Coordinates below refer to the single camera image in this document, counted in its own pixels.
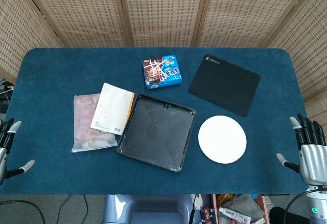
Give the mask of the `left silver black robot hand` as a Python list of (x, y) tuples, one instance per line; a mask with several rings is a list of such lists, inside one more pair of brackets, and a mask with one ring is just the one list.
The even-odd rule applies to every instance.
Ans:
[(13, 145), (14, 137), (21, 124), (22, 121), (15, 122), (14, 118), (1, 124), (1, 184), (5, 179), (26, 173), (35, 164), (35, 160), (30, 160), (19, 168), (12, 170), (8, 170), (7, 168), (8, 156)]

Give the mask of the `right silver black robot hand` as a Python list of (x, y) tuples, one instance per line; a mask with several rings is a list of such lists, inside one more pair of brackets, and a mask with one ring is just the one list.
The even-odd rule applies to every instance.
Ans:
[(290, 117), (295, 132), (299, 164), (287, 160), (281, 153), (276, 157), (279, 162), (301, 175), (304, 182), (311, 186), (326, 185), (326, 140), (322, 126), (317, 121), (298, 114)]

